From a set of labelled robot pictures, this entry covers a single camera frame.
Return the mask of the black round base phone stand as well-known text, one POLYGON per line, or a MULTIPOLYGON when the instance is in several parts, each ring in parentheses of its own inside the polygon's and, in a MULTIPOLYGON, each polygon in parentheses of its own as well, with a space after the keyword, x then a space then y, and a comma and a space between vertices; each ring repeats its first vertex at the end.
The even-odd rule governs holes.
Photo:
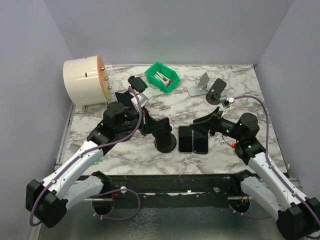
POLYGON ((154 146, 160 153, 170 153, 175 149, 177 139, 172 134, 172 127, 170 125, 164 126, 152 135, 154 137, 154 146))

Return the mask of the black phone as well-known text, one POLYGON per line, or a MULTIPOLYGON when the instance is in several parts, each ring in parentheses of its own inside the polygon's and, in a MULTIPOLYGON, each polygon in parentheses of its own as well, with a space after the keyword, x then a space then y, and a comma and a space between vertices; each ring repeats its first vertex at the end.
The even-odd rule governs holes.
POLYGON ((209 152, 208 135, 202 135, 197 131, 193 132, 193 152, 196 154, 208 154, 209 152))

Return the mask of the purple case phone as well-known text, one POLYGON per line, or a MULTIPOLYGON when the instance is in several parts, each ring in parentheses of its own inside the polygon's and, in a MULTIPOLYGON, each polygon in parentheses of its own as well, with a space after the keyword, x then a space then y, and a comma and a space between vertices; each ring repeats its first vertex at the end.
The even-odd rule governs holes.
POLYGON ((157 120, 161 127, 159 128, 159 132, 162 134, 170 134, 172 132, 172 126, 170 125, 170 119, 168 117, 163 117, 157 120))

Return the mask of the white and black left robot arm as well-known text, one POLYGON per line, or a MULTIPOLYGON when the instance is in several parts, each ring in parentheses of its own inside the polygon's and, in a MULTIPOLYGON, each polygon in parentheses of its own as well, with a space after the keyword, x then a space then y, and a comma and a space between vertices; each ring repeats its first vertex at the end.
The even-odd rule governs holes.
POLYGON ((125 107, 117 101, 110 103, 102 121, 67 162, 43 180, 33 179, 26 186, 25 208, 30 212, 30 225, 36 226, 33 219, 37 218, 40 224, 52 228, 68 209, 82 200, 91 196, 106 197, 111 190, 111 180, 99 171, 80 185, 74 183, 93 163, 116 144, 129 140, 136 131, 144 136, 153 135, 155 148, 161 153, 169 153, 176 147, 177 140, 167 117, 155 120, 145 108, 125 107))

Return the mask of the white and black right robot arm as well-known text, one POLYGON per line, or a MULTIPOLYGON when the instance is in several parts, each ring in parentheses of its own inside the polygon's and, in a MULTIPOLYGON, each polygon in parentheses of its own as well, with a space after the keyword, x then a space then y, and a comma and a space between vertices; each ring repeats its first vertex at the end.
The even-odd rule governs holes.
POLYGON ((223 118, 222 110, 216 108, 195 119, 190 128, 202 135, 221 133, 236 140, 236 155, 258 176, 254 177, 248 170, 239 172, 229 189, 236 196, 244 193, 259 203, 273 218, 284 239, 312 238, 319 232, 319 200, 306 196, 271 161, 267 149, 256 138, 260 127, 255 115, 246 112, 234 123, 223 118))

